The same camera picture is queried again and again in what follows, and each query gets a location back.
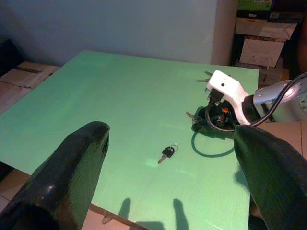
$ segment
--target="floor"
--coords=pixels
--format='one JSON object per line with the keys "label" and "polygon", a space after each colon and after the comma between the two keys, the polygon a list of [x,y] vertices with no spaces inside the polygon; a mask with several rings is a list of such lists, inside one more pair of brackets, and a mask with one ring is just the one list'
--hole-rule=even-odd
{"label": "floor", "polygon": [[[300,154],[307,159],[307,121],[293,123],[266,123],[260,126],[262,129],[288,141]],[[29,175],[14,169],[0,182],[0,212],[22,187]],[[136,229],[112,219],[103,224],[104,215],[101,212],[88,210],[82,230],[131,230]]]}
{"label": "floor", "polygon": [[[30,176],[14,169],[0,183],[0,212],[3,211],[9,201],[15,196],[25,181]],[[129,230],[130,226],[112,219],[103,224],[104,216],[88,210],[82,230]]]}

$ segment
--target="black cable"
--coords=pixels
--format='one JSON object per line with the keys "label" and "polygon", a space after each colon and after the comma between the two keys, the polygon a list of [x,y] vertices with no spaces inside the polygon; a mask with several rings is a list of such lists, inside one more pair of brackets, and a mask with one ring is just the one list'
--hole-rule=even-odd
{"label": "black cable", "polygon": [[[250,125],[251,126],[258,126],[261,123],[265,122],[276,110],[276,108],[278,107],[278,105],[280,104],[281,100],[283,99],[284,95],[287,93],[287,91],[293,86],[295,85],[298,81],[302,80],[303,78],[307,77],[307,72],[302,73],[301,75],[297,76],[295,79],[291,80],[284,88],[283,90],[281,90],[281,92],[279,93],[278,97],[276,98],[273,106],[269,109],[269,111],[267,112],[267,114],[259,119],[258,121],[254,121],[252,122]],[[221,132],[234,132],[234,129],[222,129],[219,128],[218,126],[216,126],[215,124],[213,124],[210,120],[210,109],[211,107],[214,106],[212,103],[209,102],[207,108],[206,108],[206,121],[208,123],[208,125],[210,125],[212,128],[217,129]]]}

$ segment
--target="key ring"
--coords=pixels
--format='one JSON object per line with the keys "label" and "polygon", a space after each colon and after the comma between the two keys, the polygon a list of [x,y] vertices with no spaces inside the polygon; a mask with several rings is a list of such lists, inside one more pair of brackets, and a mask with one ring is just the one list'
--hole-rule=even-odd
{"label": "key ring", "polygon": [[179,146],[177,145],[177,143],[171,144],[171,147],[173,147],[173,148],[176,147],[176,149],[174,148],[175,152],[177,152],[178,149],[179,149]]}

